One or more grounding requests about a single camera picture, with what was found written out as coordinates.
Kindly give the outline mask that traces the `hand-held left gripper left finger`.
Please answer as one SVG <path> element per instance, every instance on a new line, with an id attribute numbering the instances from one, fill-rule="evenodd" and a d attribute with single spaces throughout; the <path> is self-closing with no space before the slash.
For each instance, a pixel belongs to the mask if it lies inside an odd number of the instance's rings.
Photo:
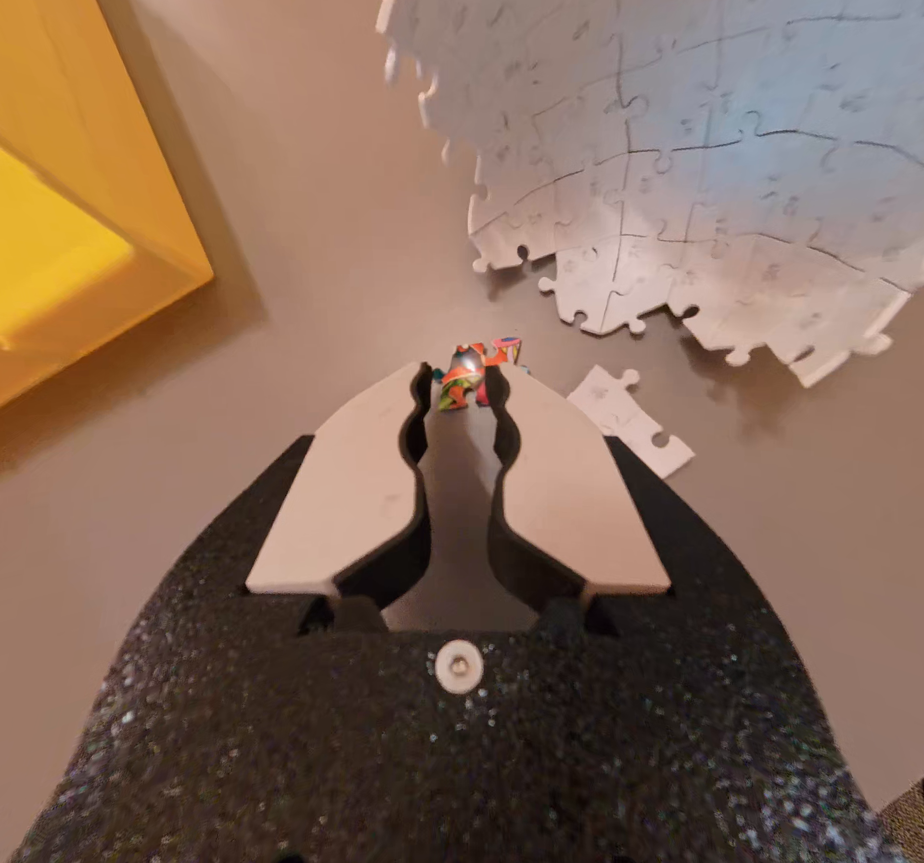
<path id="1" fill-rule="evenodd" d="M 386 608 L 423 577 L 432 535 L 420 463 L 432 376 L 427 363 L 409 363 L 319 427 L 248 574 L 248 592 L 363 596 Z"/>

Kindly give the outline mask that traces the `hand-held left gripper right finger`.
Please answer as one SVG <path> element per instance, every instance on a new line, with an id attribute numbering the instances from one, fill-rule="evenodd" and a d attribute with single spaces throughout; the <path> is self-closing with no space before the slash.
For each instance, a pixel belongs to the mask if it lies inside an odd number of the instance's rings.
<path id="1" fill-rule="evenodd" d="M 489 368 L 500 462 L 488 555 L 502 587 L 536 613 L 600 598 L 660 597 L 672 581 L 606 438 L 521 368 Z"/>

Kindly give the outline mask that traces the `single jigsaw puzzle piece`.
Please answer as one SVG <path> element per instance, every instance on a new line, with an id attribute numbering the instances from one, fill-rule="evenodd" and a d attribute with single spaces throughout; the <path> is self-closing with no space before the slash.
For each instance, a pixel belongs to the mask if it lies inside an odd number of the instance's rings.
<path id="1" fill-rule="evenodd" d="M 468 395 L 473 395 L 477 407 L 490 407 L 486 372 L 502 363 L 516 364 L 522 343 L 520 337 L 509 336 L 495 338 L 489 343 L 457 345 L 448 369 L 433 371 L 433 382 L 440 385 L 438 410 L 466 409 Z"/>

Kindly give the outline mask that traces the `colourful cartoon puzzle ball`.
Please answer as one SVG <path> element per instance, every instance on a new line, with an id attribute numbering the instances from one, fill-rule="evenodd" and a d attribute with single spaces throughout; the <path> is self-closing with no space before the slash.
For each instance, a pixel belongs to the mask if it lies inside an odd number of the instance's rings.
<path id="1" fill-rule="evenodd" d="M 477 154 L 477 272 L 553 256 L 560 318 L 667 308 L 809 387 L 922 289 L 923 0 L 383 0 L 386 75 Z"/>

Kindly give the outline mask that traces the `loose white puzzle piece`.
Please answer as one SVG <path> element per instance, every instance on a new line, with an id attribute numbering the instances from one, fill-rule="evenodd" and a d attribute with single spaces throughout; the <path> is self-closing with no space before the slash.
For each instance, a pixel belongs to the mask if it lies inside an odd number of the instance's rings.
<path id="1" fill-rule="evenodd" d="M 641 381 L 631 369 L 616 377 L 594 366 L 567 401 L 592 421 L 604 436 L 616 437 L 660 478 L 674 475 L 695 458 L 676 435 L 667 434 L 637 402 L 633 389 Z"/>

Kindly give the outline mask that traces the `yellow plastic bin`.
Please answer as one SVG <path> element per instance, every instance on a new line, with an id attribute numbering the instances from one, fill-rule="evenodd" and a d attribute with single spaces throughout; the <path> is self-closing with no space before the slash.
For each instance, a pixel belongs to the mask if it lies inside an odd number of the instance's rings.
<path id="1" fill-rule="evenodd" d="M 1 0 L 1 401 L 214 278 L 97 0 Z"/>

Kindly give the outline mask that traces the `grey fabric chair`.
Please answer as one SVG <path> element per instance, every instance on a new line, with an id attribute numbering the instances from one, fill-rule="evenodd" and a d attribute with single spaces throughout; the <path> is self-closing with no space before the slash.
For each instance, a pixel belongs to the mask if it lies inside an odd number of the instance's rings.
<path id="1" fill-rule="evenodd" d="M 923 862 L 923 781 L 911 785 L 881 813 L 892 841 L 908 861 Z"/>

